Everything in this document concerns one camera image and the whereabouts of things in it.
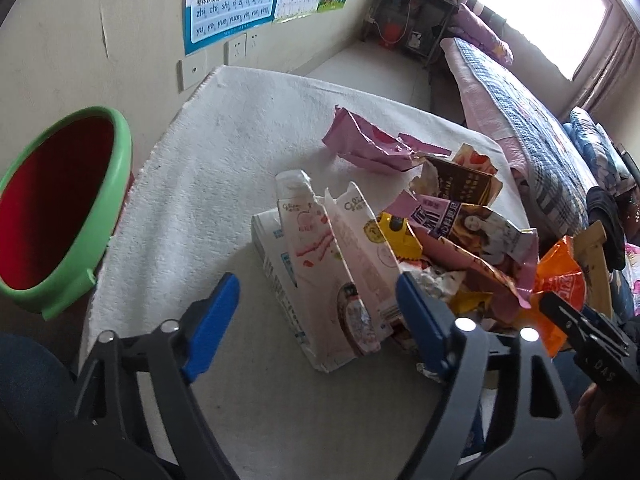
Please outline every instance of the blue gripper pad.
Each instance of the blue gripper pad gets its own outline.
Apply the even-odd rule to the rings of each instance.
[[[239,301],[240,282],[227,272],[206,300],[191,303],[182,316],[180,326],[188,342],[182,373],[189,383],[209,369]]]
[[[396,300],[425,367],[446,379],[451,372],[446,341],[456,317],[445,303],[421,291],[409,272],[398,278]]]

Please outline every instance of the table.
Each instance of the table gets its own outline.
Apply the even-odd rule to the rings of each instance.
[[[303,168],[322,193],[355,181],[374,210],[414,176],[369,173],[321,143],[334,105],[389,133],[406,132],[491,156],[504,188],[494,209],[527,218],[507,161],[491,139],[429,113],[318,80],[222,67],[184,105],[136,179],[87,315],[81,359],[106,329],[121,337],[178,319],[225,271],[241,303],[193,389],[243,479],[389,479],[409,457],[440,395],[391,342],[330,375],[312,369],[250,241],[251,215],[275,206],[274,176]],[[144,375],[140,388],[159,455],[171,449]]]

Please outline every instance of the orange wrapper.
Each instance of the orange wrapper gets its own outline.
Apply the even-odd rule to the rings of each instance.
[[[555,292],[578,312],[584,306],[586,284],[582,270],[574,260],[574,241],[569,236],[558,241],[540,260],[529,298],[531,309],[521,310],[513,323],[517,329],[535,328],[549,356],[555,357],[566,341],[566,335],[540,312],[540,296],[546,291]]]

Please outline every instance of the pink wrapper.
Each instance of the pink wrapper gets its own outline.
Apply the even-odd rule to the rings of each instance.
[[[335,117],[322,142],[351,164],[376,173],[396,174],[424,162],[424,155],[451,154],[450,150],[433,146],[410,136],[392,137],[363,117],[335,107]]]
[[[508,276],[480,257],[480,254],[484,256],[481,246],[469,246],[473,253],[467,250],[465,243],[461,242],[451,229],[458,214],[461,211],[465,212],[463,208],[466,206],[472,214],[477,214],[476,210],[481,208],[481,206],[459,204],[431,196],[412,196],[403,191],[385,211],[409,220],[422,244],[425,256],[449,270],[473,271],[468,273],[467,286],[482,292],[492,292],[494,294],[492,310],[495,316],[505,323],[511,323],[520,308],[530,308],[526,298],[531,294],[538,262],[537,235],[534,232],[521,232],[525,238],[521,238],[520,243],[511,248],[513,250],[507,255],[508,258],[502,259],[503,263],[511,260],[516,264],[509,266],[515,278]],[[497,225],[498,220],[501,219],[500,215],[491,212],[488,208],[482,209],[492,215],[487,223]],[[508,230],[514,229],[515,227],[510,224]]]

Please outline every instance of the plaid blanket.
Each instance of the plaid blanket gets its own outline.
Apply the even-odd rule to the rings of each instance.
[[[529,166],[525,178],[530,196],[547,218],[548,227],[558,237],[580,232],[588,226],[587,189],[575,169],[580,155],[561,124],[509,70],[466,41],[455,40],[466,64],[522,145]]]

